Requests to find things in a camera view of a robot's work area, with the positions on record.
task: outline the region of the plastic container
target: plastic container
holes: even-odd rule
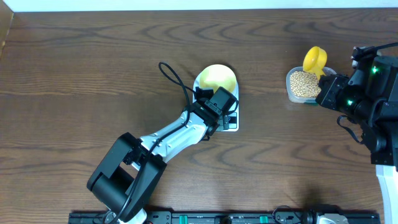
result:
[[[332,75],[332,74],[336,74],[336,72],[328,67],[324,67],[323,72],[325,72],[325,75]],[[303,71],[303,67],[295,67],[293,69],[291,69],[291,71],[287,74],[286,76],[286,89],[287,89],[287,95],[289,96],[289,99],[291,100],[291,102],[294,103],[316,103],[315,102],[315,97],[313,98],[306,98],[306,97],[299,97],[294,95],[293,91],[292,91],[292,87],[290,86],[290,76],[296,72],[296,71]]]

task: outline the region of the green led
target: green led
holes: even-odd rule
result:
[[[373,72],[373,73],[376,73],[378,70],[379,70],[379,69],[377,69],[376,66],[372,68],[372,72]]]

